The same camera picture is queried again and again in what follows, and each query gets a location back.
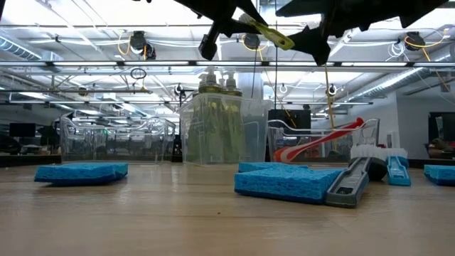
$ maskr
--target pump dispenser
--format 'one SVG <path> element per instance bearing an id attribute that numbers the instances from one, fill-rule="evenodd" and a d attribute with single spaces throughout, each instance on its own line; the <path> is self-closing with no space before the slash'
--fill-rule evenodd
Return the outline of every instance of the pump dispenser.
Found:
<path id="1" fill-rule="evenodd" d="M 226 88 L 227 91 L 225 91 L 225 94 L 227 95 L 232 95 L 232 96 L 240 96 L 242 97 L 242 91 L 240 89 L 237 89 L 237 85 L 235 83 L 234 79 L 234 71 L 229 71 L 226 72 L 228 79 L 226 80 Z"/>
<path id="2" fill-rule="evenodd" d="M 207 67 L 207 75 L 205 75 L 205 83 L 199 85 L 199 93 L 220 93 L 223 87 L 216 83 L 215 67 Z"/>

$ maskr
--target wooden table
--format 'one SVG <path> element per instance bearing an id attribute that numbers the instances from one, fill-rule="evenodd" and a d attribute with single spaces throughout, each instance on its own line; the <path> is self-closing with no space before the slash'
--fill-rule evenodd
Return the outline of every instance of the wooden table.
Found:
<path id="1" fill-rule="evenodd" d="M 233 192 L 236 166 L 131 165 L 108 186 L 56 188 L 0 170 L 0 255 L 454 255 L 455 188 L 412 170 L 356 209 Z"/>

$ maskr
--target soap bottle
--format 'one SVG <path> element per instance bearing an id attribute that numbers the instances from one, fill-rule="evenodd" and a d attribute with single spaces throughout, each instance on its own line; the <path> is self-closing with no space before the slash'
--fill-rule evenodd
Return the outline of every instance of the soap bottle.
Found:
<path id="1" fill-rule="evenodd" d="M 234 71 L 229 71 L 226 72 L 227 74 L 227 80 L 226 80 L 226 91 L 224 91 L 225 94 L 227 95 L 232 95 L 232 96 L 243 96 L 243 93 L 240 89 L 237 89 L 237 85 L 235 82 L 234 78 Z"/>
<path id="2" fill-rule="evenodd" d="M 205 79 L 207 78 L 207 74 L 202 74 L 199 76 L 200 82 L 199 82 L 199 88 L 204 88 L 205 87 Z M 198 92 L 195 92 L 193 94 L 193 99 L 195 99 L 196 95 L 198 95 Z M 199 139 L 199 134 L 201 131 L 204 129 L 202 125 L 203 120 L 203 108 L 201 106 L 200 101 L 198 100 L 193 100 L 193 116 L 191 117 L 191 124 L 188 129 L 188 138 L 187 138 L 187 144 L 188 144 L 188 153 L 187 153 L 187 161 L 193 162 L 193 163 L 199 163 L 201 161 L 201 157 L 203 152 L 201 149 L 205 148 L 205 145 L 203 141 Z"/>
<path id="3" fill-rule="evenodd" d="M 223 86 L 216 83 L 215 67 L 207 67 L 207 75 L 205 75 L 205 82 L 199 84 L 199 93 L 221 93 Z"/>
<path id="4" fill-rule="evenodd" d="M 222 94 L 224 88 L 217 84 L 215 67 L 207 68 L 205 82 L 200 84 L 197 105 L 200 106 L 201 118 L 203 123 L 203 133 L 200 133 L 200 152 L 204 162 L 209 164 L 219 164 L 223 162 L 223 130 L 224 130 L 224 111 L 221 95 L 204 94 Z"/>
<path id="5" fill-rule="evenodd" d="M 225 138 L 225 162 L 237 163 L 245 160 L 246 154 L 246 143 L 245 143 L 245 128 L 242 121 L 241 113 L 241 97 L 242 91 L 237 89 L 234 79 L 234 72 L 227 72 L 228 79 L 226 80 L 226 88 L 224 94 L 235 96 L 227 97 L 225 99 L 225 116 L 226 125 L 224 126 L 224 138 Z"/>

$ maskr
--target fluorescent light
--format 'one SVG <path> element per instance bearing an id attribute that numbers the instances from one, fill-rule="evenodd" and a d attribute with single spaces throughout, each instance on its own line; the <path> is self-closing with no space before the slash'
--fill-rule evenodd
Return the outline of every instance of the fluorescent light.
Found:
<path id="1" fill-rule="evenodd" d="M 403 62 L 374 62 L 374 63 L 341 63 L 343 67 L 395 67 L 395 66 L 406 66 L 407 63 Z"/>
<path id="2" fill-rule="evenodd" d="M 72 107 L 69 107 L 69 106 L 67 106 L 67 105 L 60 105 L 60 104 L 58 104 L 58 106 L 61 107 L 61 108 L 63 108 L 63 109 L 65 109 L 65 110 L 73 110 Z"/>
<path id="3" fill-rule="evenodd" d="M 170 66 L 170 65 L 188 65 L 188 61 L 127 61 L 128 66 Z"/>
<path id="4" fill-rule="evenodd" d="M 56 66 L 112 66 L 117 65 L 114 61 L 84 61 L 84 62 L 75 62 L 75 61 L 66 61 L 66 62 L 54 62 Z"/>
<path id="5" fill-rule="evenodd" d="M 36 99 L 42 99 L 42 100 L 48 99 L 48 97 L 45 96 L 43 93 L 37 93 L 37 92 L 20 92 L 19 94 L 20 94 L 20 95 L 29 96 L 29 97 L 34 97 L 34 98 L 36 98 Z"/>
<path id="6" fill-rule="evenodd" d="M 123 101 L 118 102 L 118 101 L 112 100 L 112 101 L 89 101 L 89 103 L 90 104 L 116 104 L 116 103 L 122 104 L 124 102 Z"/>
<path id="7" fill-rule="evenodd" d="M 454 67 L 455 63 L 448 62 L 430 62 L 430 63 L 415 63 L 414 67 Z"/>
<path id="8" fill-rule="evenodd" d="M 79 110 L 79 111 L 81 111 L 81 112 L 83 112 L 85 114 L 102 114 L 102 113 L 100 113 L 100 112 L 98 112 L 96 110 Z"/>
<path id="9" fill-rule="evenodd" d="M 85 102 L 70 102 L 70 101 L 50 101 L 51 104 L 85 104 Z"/>
<path id="10" fill-rule="evenodd" d="M 244 65 L 254 65 L 260 64 L 255 63 L 254 61 L 244 61 L 244 62 L 237 62 L 237 61 L 196 61 L 196 65 L 202 66 L 244 66 Z"/>
<path id="11" fill-rule="evenodd" d="M 129 103 L 131 103 L 131 104 L 164 104 L 164 101 L 163 100 L 161 100 L 161 101 L 158 101 L 158 100 L 130 101 Z M 179 102 L 178 101 L 169 101 L 169 102 L 166 102 L 166 103 L 178 104 Z"/>
<path id="12" fill-rule="evenodd" d="M 444 57 L 437 58 L 437 59 L 434 60 L 434 61 L 441 61 L 441 60 L 443 60 L 443 59 L 445 59 L 445 58 L 450 57 L 450 55 L 451 55 L 451 54 L 447 54 L 447 55 L 445 55 Z"/>
<path id="13" fill-rule="evenodd" d="M 333 107 L 340 107 L 341 105 L 354 106 L 354 105 L 372 105 L 372 102 L 334 102 Z"/>
<path id="14" fill-rule="evenodd" d="M 35 61 L 27 61 L 27 62 L 18 62 L 18 61 L 1 61 L 0 66 L 3 67 L 36 67 L 36 66 L 46 66 L 44 62 L 35 62 Z"/>
<path id="15" fill-rule="evenodd" d="M 116 55 L 114 55 L 114 57 L 122 59 L 123 61 L 126 61 L 125 58 L 123 58 L 120 54 L 116 54 Z"/>
<path id="16" fill-rule="evenodd" d="M 130 112 L 134 112 L 136 111 L 136 108 L 131 106 L 130 104 L 122 104 L 123 108 L 130 111 Z"/>
<path id="17" fill-rule="evenodd" d="M 271 62 L 270 65 L 274 66 L 277 62 Z M 304 66 L 304 67 L 316 67 L 317 64 L 311 61 L 278 61 L 278 66 Z M 327 63 L 327 66 L 333 66 L 333 63 Z"/>
<path id="18" fill-rule="evenodd" d="M 302 105 L 327 105 L 327 102 L 299 102 L 299 101 L 283 101 L 277 102 L 278 105 L 289 105 L 289 104 L 302 104 Z M 372 105 L 372 102 L 332 102 L 333 107 L 339 107 L 340 105 Z"/>
<path id="19" fill-rule="evenodd" d="M 10 101 L 9 103 L 12 103 L 12 104 L 44 104 L 46 102 L 33 101 L 33 100 L 16 100 L 16 101 Z"/>

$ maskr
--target plastic container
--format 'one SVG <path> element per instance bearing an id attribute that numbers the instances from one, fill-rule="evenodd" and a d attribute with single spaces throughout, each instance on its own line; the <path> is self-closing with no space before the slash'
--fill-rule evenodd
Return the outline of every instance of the plastic container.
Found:
<path id="1" fill-rule="evenodd" d="M 343 129 L 343 131 L 347 130 L 349 133 L 301 152 L 293 162 L 331 159 L 332 161 L 345 161 L 348 163 L 350 161 L 350 148 L 353 145 L 378 145 L 379 122 L 378 119 L 369 119 L 359 128 Z M 268 126 L 267 136 L 271 161 L 276 161 L 274 152 L 279 149 L 307 144 L 331 132 L 341 131 L 340 129 L 293 129 L 281 120 L 270 120 Z"/>
<path id="2" fill-rule="evenodd" d="M 268 118 L 265 102 L 203 93 L 179 112 L 183 162 L 205 165 L 264 161 Z"/>
<path id="3" fill-rule="evenodd" d="M 172 149 L 176 125 L 144 119 L 136 127 L 106 127 L 60 118 L 62 161 L 154 161 Z"/>

